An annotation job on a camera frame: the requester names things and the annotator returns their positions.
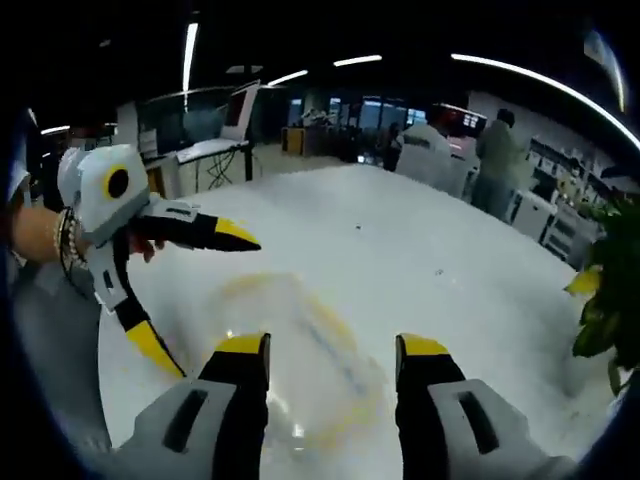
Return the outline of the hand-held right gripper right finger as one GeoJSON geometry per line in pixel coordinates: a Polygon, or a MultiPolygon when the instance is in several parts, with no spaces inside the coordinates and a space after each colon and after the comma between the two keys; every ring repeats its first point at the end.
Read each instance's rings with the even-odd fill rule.
{"type": "Polygon", "coordinates": [[[576,464],[532,439],[527,418],[438,341],[395,340],[395,422],[406,479],[569,479],[576,464]]]}

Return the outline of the person's left hand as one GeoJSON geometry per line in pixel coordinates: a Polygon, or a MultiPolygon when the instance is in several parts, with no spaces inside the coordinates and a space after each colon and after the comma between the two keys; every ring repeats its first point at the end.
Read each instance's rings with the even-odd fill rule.
{"type": "Polygon", "coordinates": [[[156,252],[163,250],[164,247],[164,240],[148,240],[138,236],[129,238],[130,253],[141,255],[145,263],[149,263],[156,252]]]}

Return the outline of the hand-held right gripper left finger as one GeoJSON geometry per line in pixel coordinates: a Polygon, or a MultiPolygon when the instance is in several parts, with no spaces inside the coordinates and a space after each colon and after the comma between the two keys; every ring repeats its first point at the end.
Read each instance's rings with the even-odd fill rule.
{"type": "Polygon", "coordinates": [[[271,335],[223,340],[199,376],[136,417],[117,479],[257,479],[268,423],[271,335]]]}

